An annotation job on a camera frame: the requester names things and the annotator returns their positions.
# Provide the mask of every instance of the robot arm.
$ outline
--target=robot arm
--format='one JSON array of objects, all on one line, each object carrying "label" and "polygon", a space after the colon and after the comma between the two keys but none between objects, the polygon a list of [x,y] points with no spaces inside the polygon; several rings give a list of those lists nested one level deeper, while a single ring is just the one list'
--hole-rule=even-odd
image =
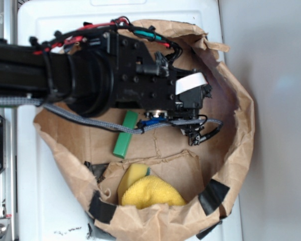
[{"label": "robot arm", "polygon": [[[119,34],[119,29],[174,52],[167,56],[156,52],[154,61],[144,42]],[[172,125],[184,120],[182,129],[192,139],[190,145],[204,139],[199,132],[206,119],[188,121],[199,119],[211,86],[202,73],[173,66],[182,53],[178,44],[153,28],[133,26],[126,17],[108,24],[86,23],[66,34],[57,31],[55,37],[42,44],[31,37],[31,47],[0,41],[0,97],[23,97],[40,104],[63,101],[82,117],[100,116],[111,107],[140,108],[147,117]],[[57,46],[63,46],[65,53],[52,53]]]}]

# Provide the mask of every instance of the white plastic container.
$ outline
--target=white plastic container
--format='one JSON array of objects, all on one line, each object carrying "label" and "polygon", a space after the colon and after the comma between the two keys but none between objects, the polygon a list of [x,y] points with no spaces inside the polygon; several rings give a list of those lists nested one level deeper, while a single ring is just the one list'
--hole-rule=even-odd
[{"label": "white plastic container", "polygon": [[[81,27],[84,21],[104,23],[123,15],[131,21],[163,19],[196,24],[209,33],[210,41],[222,42],[215,0],[31,0],[18,13],[18,44],[29,45],[30,36],[39,42],[50,40],[56,30],[64,33]],[[18,110],[20,240],[102,240],[87,236],[87,216],[32,125],[37,111],[32,106]],[[242,241],[238,201],[230,217],[205,240]]]}]

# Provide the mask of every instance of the green block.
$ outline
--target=green block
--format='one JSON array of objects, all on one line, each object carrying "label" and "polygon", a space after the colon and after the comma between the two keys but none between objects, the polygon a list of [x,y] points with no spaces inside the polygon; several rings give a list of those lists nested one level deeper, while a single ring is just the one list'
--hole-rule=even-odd
[{"label": "green block", "polygon": [[[123,126],[134,129],[138,114],[133,111],[127,111]],[[120,158],[125,158],[132,134],[120,133],[113,151],[113,154]]]}]

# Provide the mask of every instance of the brown paper bag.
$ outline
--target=brown paper bag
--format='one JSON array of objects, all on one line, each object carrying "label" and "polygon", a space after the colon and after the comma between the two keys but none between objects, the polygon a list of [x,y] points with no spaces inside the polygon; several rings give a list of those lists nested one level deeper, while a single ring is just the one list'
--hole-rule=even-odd
[{"label": "brown paper bag", "polygon": [[[206,33],[197,26],[156,20],[133,24],[146,28],[152,25],[156,32],[179,43],[183,54],[174,63],[176,67],[196,68],[206,74],[213,87],[212,99],[204,100],[201,113],[222,120],[221,132],[192,147],[187,137],[173,127],[134,135],[127,160],[120,163],[122,160],[112,154],[117,134],[79,126],[45,110],[36,116],[35,126],[51,148],[73,194],[96,218],[97,227],[116,240],[185,240],[216,224],[232,210],[253,151],[253,101],[226,65],[217,61],[218,50],[228,51],[229,48],[209,42]],[[121,34],[133,37],[126,31]],[[156,43],[145,41],[145,44],[151,53],[168,51]],[[120,124],[125,112],[111,109],[99,119]],[[85,161],[110,163],[104,173],[105,180],[97,184],[83,165]],[[115,205],[116,187],[132,162],[151,163],[155,173],[177,188],[189,203],[185,206],[156,204],[141,210]],[[224,192],[223,198],[219,198],[219,190]],[[216,201],[214,208],[210,207],[209,199]]]}]

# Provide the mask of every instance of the blue component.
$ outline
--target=blue component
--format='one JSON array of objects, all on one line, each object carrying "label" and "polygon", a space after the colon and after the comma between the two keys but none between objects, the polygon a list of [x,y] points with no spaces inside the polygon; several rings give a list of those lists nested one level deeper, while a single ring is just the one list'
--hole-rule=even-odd
[{"label": "blue component", "polygon": [[142,120],[141,123],[142,123],[144,126],[150,126],[150,125],[154,125],[154,124],[157,124],[157,123],[159,123],[159,122],[162,122],[162,121],[166,121],[166,119],[163,118],[163,117],[152,118],[152,119],[149,119],[149,120]]},{"label": "blue component", "polygon": [[[148,33],[148,32],[142,31],[142,30],[135,30],[134,34],[140,34],[140,35],[144,35],[144,36],[150,37],[150,38],[154,37],[154,34]],[[162,40],[162,38],[160,36],[157,36],[157,35],[156,35],[155,39],[156,40]]]}]

